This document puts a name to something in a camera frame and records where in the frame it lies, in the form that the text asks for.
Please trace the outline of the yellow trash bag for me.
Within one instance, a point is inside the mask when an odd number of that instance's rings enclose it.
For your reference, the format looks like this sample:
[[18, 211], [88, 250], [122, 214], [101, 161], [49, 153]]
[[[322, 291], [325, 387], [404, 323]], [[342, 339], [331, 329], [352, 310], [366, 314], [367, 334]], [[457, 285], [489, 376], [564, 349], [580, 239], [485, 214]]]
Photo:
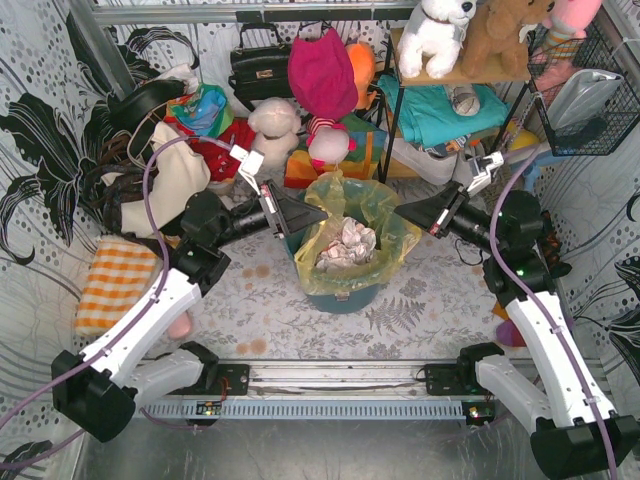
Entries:
[[395, 213], [398, 195], [375, 180], [325, 173], [306, 189], [304, 201], [328, 214], [306, 230], [294, 254], [308, 295], [382, 285], [421, 239], [420, 229]]

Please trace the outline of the teal trash bin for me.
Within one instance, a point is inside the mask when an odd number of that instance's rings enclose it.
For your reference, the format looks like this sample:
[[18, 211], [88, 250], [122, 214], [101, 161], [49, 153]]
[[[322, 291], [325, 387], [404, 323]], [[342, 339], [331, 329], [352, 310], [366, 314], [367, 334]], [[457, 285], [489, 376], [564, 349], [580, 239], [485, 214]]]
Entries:
[[[291, 260], [294, 260], [295, 253], [301, 247], [304, 234], [305, 230], [284, 238], [283, 242]], [[375, 284], [349, 293], [331, 295], [307, 294], [306, 297], [313, 307], [320, 312], [352, 314], [370, 305], [383, 287], [385, 287], [385, 284]]]

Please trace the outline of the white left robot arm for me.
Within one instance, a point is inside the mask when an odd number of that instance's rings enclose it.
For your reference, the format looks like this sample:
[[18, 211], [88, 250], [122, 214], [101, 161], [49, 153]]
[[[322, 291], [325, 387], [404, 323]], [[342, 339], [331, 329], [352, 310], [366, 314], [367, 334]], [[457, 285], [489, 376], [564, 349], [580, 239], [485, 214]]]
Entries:
[[218, 372], [218, 356], [195, 341], [158, 360], [141, 361], [221, 279], [230, 264], [223, 246], [264, 229], [289, 237], [327, 217], [272, 181], [232, 209], [211, 191], [194, 194], [181, 217], [181, 241], [149, 291], [94, 343], [78, 354], [64, 351], [52, 362], [55, 409], [96, 440], [108, 442], [140, 408], [169, 393], [225, 391], [228, 381]]

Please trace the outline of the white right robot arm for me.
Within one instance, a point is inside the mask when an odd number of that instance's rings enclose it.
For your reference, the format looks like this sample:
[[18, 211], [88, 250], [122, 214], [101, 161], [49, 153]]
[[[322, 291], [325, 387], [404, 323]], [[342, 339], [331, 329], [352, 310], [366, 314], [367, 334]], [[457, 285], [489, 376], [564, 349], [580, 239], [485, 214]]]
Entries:
[[453, 184], [395, 212], [434, 237], [454, 233], [488, 253], [484, 280], [522, 336], [542, 382], [536, 386], [498, 345], [483, 343], [461, 350], [461, 385], [480, 388], [503, 403], [527, 430], [534, 458], [547, 478], [599, 471], [615, 475], [639, 441], [639, 424], [616, 411], [571, 335], [536, 249], [544, 226], [537, 199], [526, 191], [510, 191], [503, 204], [487, 214], [470, 205], [464, 186]]

